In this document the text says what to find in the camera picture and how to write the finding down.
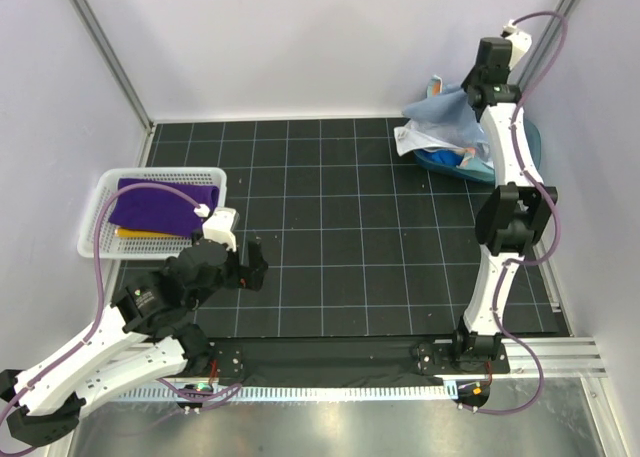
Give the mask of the dark blue towel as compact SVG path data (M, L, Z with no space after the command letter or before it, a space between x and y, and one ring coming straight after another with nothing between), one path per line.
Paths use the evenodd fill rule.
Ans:
M430 153L430 159L432 162L450 166L457 167L463 161L463 155L456 153L450 149L441 149Z

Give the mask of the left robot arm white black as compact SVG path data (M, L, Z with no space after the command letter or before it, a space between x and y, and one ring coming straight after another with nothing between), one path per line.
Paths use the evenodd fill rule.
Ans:
M228 246L201 239L115 293L87 330L40 364L1 373L1 419L10 435L38 448L72 432L81 419L121 393L173 375L208 372L213 348L186 322L221 289L262 288L268 263L261 244L249 263Z

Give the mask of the purple folded towel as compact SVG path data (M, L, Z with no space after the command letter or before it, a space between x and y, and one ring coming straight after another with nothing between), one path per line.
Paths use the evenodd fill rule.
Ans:
M216 185L193 185L159 182L145 179L121 178L118 190L144 182L164 184L175 188L198 204L213 210L219 200L220 189ZM120 196L109 222L131 230L153 231L189 238L193 231L201 228L202 219L194 207L179 196L159 189L141 188Z

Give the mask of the yellow folded towel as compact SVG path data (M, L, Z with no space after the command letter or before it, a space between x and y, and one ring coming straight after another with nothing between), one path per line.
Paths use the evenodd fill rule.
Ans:
M119 238L173 238L173 235L171 234L153 231L131 230L121 227L115 229L115 235Z

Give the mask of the right aluminium frame post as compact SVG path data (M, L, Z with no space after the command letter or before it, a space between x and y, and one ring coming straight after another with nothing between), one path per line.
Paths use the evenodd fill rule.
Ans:
M552 62L556 51L563 46L563 28L568 26L570 16L577 9L581 0L558 0L553 10L536 11L534 16L526 15L515 20L516 25L523 29L527 22L542 19L544 26L538 37L533 38L532 48L524 60L523 70L517 83L526 96L530 95L537 83L543 79L544 69Z

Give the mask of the orange patterned towel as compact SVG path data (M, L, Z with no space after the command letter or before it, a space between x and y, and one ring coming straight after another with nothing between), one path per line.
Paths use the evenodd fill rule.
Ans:
M447 86L443 79L437 75L433 75L427 83L425 97L431 98L444 94L447 91Z

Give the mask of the white towel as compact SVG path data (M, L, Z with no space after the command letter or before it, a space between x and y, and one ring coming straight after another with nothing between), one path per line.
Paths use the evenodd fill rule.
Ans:
M495 178L488 138L477 124L432 125L410 120L393 130L399 156L412 153L425 169L492 183Z

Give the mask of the aluminium frame post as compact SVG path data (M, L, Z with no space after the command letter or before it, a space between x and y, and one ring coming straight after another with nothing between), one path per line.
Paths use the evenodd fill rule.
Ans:
M88 0L69 0L80 21L86 28L89 37L96 46L106 67L110 71L117 86L123 93L131 110L146 131L153 127L153 120L149 117L144 105L135 91L124 67L117 57L109 38L98 21Z
M515 20L516 25L523 29L527 22L542 19L544 26L538 37L533 38L532 48L524 60L523 70L517 83L526 96L530 95L537 83L543 79L544 69L552 62L556 51L563 46L563 28L568 26L570 16L577 9L581 0L558 0L553 10L536 11L534 16L526 15Z

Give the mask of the white plastic basket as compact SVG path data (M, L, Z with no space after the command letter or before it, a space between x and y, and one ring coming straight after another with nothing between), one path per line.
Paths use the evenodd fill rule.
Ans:
M175 188L210 209L223 206L227 175L217 167L118 168L99 179L80 227L78 253L92 258L100 211L116 191L138 183ZM179 196L158 189L137 189L117 198L101 225L99 253L104 259L163 260L191 244L201 226L194 207Z

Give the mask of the aluminium rail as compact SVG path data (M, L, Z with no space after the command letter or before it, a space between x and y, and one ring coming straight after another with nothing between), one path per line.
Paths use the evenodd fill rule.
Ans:
M595 341L591 337L526 338L546 378L596 378L607 375ZM533 357L520 344L504 342L506 356L514 378L535 378L538 370Z

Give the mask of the left aluminium frame post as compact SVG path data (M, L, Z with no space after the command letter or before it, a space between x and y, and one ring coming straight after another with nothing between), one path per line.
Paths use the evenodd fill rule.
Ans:
M149 117L144 105L135 91L124 67L117 57L109 38L98 21L88 0L69 0L80 21L86 28L89 37L96 46L106 67L110 71L117 86L123 93L131 110L146 131L153 127L153 120Z

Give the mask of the light blue bear towel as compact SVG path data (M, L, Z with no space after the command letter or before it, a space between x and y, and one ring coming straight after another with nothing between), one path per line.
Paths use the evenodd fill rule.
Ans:
M403 109L407 119L405 134L423 147L487 151L488 139L467 101L467 94L459 84L446 86L444 94L424 97Z

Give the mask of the teal plastic bowl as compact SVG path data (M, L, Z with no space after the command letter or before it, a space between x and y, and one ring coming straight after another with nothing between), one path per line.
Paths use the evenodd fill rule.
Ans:
M529 145L531 157L536 166L541 162L541 137L537 127L529 120L524 120L524 130ZM434 151L419 149L414 150L416 163L432 172L444 174L450 177L464 179L472 182L493 185L495 183L494 170L487 167L479 159L473 158L467 163L462 163L457 167L450 167L432 162L430 153Z

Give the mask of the black grid mat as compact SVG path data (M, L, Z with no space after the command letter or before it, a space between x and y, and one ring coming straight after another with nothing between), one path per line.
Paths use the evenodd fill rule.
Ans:
M269 265L259 292L188 315L212 338L449 335L473 292L488 185L434 173L392 139L398 118L172 123L149 167L218 167L237 238Z

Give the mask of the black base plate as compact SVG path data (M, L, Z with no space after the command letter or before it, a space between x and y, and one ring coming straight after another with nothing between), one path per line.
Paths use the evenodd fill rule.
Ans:
M489 371L505 375L503 345L457 355L451 340L429 336L218 338L180 377L223 385L276 388L388 388L436 384L445 376L469 380Z

